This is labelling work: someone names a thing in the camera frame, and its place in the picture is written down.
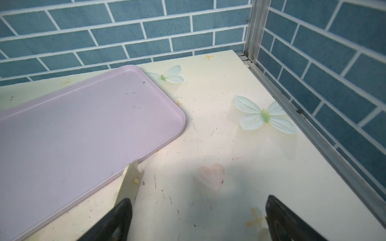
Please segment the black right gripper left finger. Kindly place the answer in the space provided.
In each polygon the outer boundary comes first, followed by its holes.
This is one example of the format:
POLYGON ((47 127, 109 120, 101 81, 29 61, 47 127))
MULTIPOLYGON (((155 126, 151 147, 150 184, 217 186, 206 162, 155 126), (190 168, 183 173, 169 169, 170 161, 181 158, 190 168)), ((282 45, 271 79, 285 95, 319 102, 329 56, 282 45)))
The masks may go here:
POLYGON ((124 198, 78 241, 126 241, 132 215, 132 203, 124 198))

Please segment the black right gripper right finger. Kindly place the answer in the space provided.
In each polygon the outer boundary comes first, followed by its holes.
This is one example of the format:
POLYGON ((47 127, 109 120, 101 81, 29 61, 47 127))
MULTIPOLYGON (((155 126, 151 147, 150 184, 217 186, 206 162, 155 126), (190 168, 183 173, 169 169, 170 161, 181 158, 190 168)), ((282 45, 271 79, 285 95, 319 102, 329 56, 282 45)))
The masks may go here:
POLYGON ((273 241, 326 241, 275 196, 268 196, 265 210, 273 241))

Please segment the metal kitchen tongs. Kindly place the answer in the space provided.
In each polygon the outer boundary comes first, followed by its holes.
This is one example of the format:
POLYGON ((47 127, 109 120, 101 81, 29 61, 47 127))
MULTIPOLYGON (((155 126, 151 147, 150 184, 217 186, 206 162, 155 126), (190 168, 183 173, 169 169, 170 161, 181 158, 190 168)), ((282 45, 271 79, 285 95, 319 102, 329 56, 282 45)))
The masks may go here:
POLYGON ((123 173, 123 181, 119 189, 115 205, 123 199, 128 198, 132 208, 135 205, 135 199, 142 183, 143 173, 138 168, 138 162, 134 161, 128 165, 123 173))

